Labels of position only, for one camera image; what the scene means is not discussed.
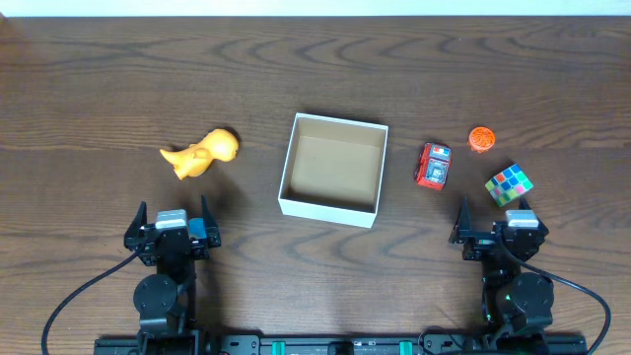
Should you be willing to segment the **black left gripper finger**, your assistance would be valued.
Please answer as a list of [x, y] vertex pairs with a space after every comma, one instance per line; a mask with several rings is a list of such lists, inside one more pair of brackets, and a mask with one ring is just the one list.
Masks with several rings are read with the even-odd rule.
[[205, 231], [216, 231], [218, 229], [218, 225], [210, 213], [208, 208], [207, 199], [204, 195], [201, 196], [201, 210], [202, 210], [202, 220]]
[[124, 238], [137, 239], [141, 234], [141, 228], [147, 224], [147, 204], [145, 201], [140, 203], [137, 213], [124, 234]]

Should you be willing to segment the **blue ball toy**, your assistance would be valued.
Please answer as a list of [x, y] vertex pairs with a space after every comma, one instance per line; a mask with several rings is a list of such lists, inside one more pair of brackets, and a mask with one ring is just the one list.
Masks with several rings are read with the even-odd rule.
[[195, 239], [206, 239], [205, 225], [202, 218], [193, 218], [188, 221], [189, 235]]

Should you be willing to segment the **colourful puzzle cube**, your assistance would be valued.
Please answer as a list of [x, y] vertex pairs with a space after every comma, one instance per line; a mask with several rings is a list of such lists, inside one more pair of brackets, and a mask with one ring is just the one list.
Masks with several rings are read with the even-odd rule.
[[518, 164], [513, 164], [487, 180], [485, 188], [495, 203], [503, 207], [532, 190], [533, 183]]

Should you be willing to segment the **red toy car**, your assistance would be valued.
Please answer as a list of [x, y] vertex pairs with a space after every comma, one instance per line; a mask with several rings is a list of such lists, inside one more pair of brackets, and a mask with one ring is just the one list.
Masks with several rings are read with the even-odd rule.
[[426, 143], [414, 173], [418, 185], [442, 190], [447, 182], [452, 150], [441, 144]]

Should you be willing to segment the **orange round cap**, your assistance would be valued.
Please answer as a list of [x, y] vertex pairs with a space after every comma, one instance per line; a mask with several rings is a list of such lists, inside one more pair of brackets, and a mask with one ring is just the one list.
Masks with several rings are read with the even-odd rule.
[[494, 132], [486, 126], [476, 126], [468, 134], [467, 144], [477, 153], [485, 153], [495, 145]]

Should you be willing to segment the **white cardboard box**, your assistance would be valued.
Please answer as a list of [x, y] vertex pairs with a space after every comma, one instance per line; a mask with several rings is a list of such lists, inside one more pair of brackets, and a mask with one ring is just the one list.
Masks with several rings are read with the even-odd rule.
[[382, 124], [298, 112], [278, 192], [282, 213], [372, 228], [387, 138]]

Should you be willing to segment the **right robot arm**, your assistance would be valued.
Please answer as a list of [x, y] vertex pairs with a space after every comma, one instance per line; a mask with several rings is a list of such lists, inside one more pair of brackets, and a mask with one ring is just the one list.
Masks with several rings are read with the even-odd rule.
[[461, 202], [449, 242], [462, 246], [464, 260], [482, 264], [482, 313], [489, 342], [530, 337], [552, 324], [551, 279], [522, 271], [547, 235], [547, 227], [524, 199], [488, 232], [473, 228], [467, 200]]

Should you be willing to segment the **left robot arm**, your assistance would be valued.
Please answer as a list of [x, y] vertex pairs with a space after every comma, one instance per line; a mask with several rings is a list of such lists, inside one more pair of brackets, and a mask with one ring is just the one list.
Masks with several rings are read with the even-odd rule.
[[195, 323], [195, 262], [209, 257], [221, 245], [218, 224], [201, 199], [201, 216], [189, 219], [183, 209], [161, 211], [147, 221], [142, 203], [123, 237], [124, 246], [156, 272], [136, 287], [133, 304], [139, 313], [140, 333], [176, 337]]

